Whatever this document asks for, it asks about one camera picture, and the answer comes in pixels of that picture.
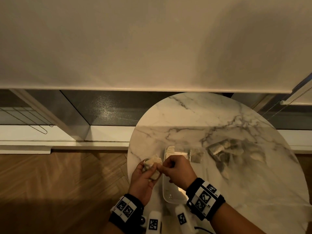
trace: black wristband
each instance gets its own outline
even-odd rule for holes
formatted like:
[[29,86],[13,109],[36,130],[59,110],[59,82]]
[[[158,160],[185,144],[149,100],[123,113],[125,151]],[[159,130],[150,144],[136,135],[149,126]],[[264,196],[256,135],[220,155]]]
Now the black wristband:
[[140,226],[144,206],[139,199],[130,194],[125,194],[119,199],[109,221],[125,234],[142,233],[143,228]]
[[225,202],[224,197],[209,182],[197,178],[186,190],[187,206],[200,220],[210,221]]

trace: round table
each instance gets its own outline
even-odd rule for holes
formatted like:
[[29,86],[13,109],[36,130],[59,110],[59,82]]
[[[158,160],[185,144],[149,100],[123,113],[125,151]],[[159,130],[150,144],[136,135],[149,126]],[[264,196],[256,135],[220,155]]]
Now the round table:
[[[281,134],[254,110],[213,93],[176,94],[158,102],[144,114],[129,144],[129,179],[140,161],[155,154],[161,157],[168,145],[185,144],[205,148],[228,137],[248,139],[259,145],[265,153],[268,167],[287,187],[309,202],[301,166]],[[210,159],[209,167],[214,175],[209,176],[209,182],[220,189],[224,179]],[[234,203],[231,201],[229,204],[235,208]],[[151,210],[170,215],[162,196],[162,179],[154,187],[151,200],[144,210],[145,215]]]

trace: left hand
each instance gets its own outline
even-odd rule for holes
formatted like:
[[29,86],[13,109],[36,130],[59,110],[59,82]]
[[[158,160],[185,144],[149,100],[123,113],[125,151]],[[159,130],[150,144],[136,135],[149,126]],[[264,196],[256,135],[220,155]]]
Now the left hand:
[[157,180],[149,181],[149,178],[156,172],[157,164],[154,163],[149,170],[142,173],[143,162],[144,161],[140,162],[132,173],[128,193],[138,198],[145,206],[149,202],[152,195],[153,187],[161,177],[161,174],[159,175]]

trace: black cable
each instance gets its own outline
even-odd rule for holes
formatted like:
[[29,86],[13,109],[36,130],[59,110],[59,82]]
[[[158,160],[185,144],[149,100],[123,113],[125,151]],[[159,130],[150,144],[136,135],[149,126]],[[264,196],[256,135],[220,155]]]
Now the black cable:
[[204,230],[205,232],[208,232],[208,233],[210,233],[210,234],[214,234],[213,232],[210,232],[210,231],[208,231],[207,229],[205,229],[205,228],[201,228],[201,227],[194,227],[195,229],[201,229],[201,230]]

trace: plastic container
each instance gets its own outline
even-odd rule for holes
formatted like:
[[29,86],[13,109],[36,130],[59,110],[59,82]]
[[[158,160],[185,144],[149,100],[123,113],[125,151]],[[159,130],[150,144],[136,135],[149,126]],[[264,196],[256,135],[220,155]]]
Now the plastic container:
[[[187,159],[190,159],[190,152],[193,149],[196,149],[197,151],[200,151],[203,153],[202,160],[200,163],[194,163],[191,162],[191,166],[193,170],[195,171],[196,175],[204,180],[208,180],[208,153],[203,147],[197,147],[197,146],[185,146],[185,145],[173,145],[174,146],[174,152],[171,149],[170,155],[183,155]],[[166,159],[166,151],[168,147],[165,149],[164,153],[164,160]],[[168,203],[172,204],[186,204],[188,197],[186,196],[186,192],[177,187],[175,184],[169,182],[170,178],[163,175],[163,198]]]

